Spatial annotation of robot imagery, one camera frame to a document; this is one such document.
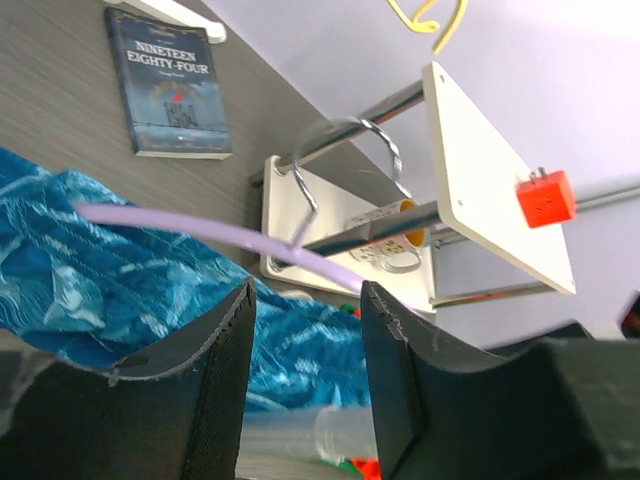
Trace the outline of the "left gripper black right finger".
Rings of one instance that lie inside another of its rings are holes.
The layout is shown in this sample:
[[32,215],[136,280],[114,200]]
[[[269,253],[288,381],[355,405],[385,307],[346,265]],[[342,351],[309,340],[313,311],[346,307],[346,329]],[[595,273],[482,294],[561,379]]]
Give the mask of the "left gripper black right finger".
[[385,479],[635,479],[639,342],[576,323],[493,354],[374,282],[361,326]]

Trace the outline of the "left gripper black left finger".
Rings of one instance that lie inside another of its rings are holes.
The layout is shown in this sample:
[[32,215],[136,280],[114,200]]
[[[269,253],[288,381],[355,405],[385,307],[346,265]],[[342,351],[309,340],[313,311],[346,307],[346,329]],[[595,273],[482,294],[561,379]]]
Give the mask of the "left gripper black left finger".
[[5,479],[231,479],[256,320],[246,279],[215,308],[105,369],[10,340]]

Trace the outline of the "orange shorts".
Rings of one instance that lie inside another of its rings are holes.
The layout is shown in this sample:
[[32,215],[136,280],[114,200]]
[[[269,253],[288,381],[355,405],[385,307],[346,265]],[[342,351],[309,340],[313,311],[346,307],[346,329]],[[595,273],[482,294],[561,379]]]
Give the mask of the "orange shorts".
[[364,480],[381,480],[381,471],[379,461],[377,459],[353,459],[362,472],[362,478]]

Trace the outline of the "yellow clothes hanger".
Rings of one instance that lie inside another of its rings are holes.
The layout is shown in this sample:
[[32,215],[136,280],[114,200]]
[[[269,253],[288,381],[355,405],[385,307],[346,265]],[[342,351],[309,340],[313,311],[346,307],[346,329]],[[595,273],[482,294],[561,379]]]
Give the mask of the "yellow clothes hanger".
[[455,8],[445,26],[442,26],[435,19],[427,18],[432,8],[436,5],[436,0],[425,1],[412,15],[407,15],[395,0],[387,0],[386,3],[409,31],[416,34],[439,34],[431,49],[432,54],[438,56],[459,28],[469,1],[455,1]]

